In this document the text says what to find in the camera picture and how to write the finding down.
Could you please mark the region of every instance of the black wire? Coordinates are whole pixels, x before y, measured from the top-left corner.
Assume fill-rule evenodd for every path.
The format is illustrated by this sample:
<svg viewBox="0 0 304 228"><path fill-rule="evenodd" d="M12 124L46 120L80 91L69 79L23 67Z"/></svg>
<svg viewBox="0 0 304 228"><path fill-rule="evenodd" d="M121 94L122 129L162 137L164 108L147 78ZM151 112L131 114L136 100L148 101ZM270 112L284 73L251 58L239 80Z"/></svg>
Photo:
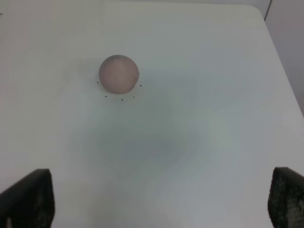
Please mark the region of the black wire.
<svg viewBox="0 0 304 228"><path fill-rule="evenodd" d="M271 4L272 4L272 0L270 0L270 3L269 3L269 6L268 6L268 9L267 9L267 12L266 12L266 15L265 15L264 21L266 21L266 18L267 18L267 16L268 16L268 13L269 13L269 10L270 10L270 7L271 7Z"/></svg>

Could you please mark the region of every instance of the table surface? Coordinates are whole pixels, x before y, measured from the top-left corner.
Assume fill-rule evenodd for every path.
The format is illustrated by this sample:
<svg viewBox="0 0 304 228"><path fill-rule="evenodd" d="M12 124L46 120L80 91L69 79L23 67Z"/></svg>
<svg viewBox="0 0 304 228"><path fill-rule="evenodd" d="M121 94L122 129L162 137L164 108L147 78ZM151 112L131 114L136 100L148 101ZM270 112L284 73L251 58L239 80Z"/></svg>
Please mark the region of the table surface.
<svg viewBox="0 0 304 228"><path fill-rule="evenodd" d="M129 94L97 83L114 54L140 70ZM253 7L11 1L0 89L0 188L50 168L54 228L270 228L273 168L304 174L303 116Z"/></svg>

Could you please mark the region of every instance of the ball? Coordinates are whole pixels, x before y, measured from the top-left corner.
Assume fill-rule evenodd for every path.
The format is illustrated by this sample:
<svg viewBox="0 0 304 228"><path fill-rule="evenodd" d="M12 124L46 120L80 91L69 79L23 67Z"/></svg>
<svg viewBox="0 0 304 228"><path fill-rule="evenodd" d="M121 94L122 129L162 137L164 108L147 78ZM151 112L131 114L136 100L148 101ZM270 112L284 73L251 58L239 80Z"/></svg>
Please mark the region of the ball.
<svg viewBox="0 0 304 228"><path fill-rule="evenodd" d="M130 92L138 81L138 77L137 65L127 56L110 56L99 68L101 84L113 94Z"/></svg>

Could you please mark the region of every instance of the pink ball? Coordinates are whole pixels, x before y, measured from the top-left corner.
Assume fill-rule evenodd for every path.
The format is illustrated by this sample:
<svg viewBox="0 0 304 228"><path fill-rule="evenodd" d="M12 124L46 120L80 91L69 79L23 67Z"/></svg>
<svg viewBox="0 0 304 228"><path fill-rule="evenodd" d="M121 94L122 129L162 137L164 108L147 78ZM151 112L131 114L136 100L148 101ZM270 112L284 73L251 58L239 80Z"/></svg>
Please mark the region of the pink ball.
<svg viewBox="0 0 304 228"><path fill-rule="evenodd" d="M127 56L110 56L99 68L101 84L113 94L130 92L138 81L138 76L137 65Z"/></svg>

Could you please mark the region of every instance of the sphere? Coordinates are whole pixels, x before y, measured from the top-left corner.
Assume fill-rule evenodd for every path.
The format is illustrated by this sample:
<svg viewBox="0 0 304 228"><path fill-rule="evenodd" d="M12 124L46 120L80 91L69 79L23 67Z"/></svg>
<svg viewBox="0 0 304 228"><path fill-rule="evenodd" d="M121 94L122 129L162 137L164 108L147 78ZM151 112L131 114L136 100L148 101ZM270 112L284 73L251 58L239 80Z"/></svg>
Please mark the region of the sphere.
<svg viewBox="0 0 304 228"><path fill-rule="evenodd" d="M130 92L138 81L138 77L137 65L127 56L110 56L99 68L101 84L113 94Z"/></svg>

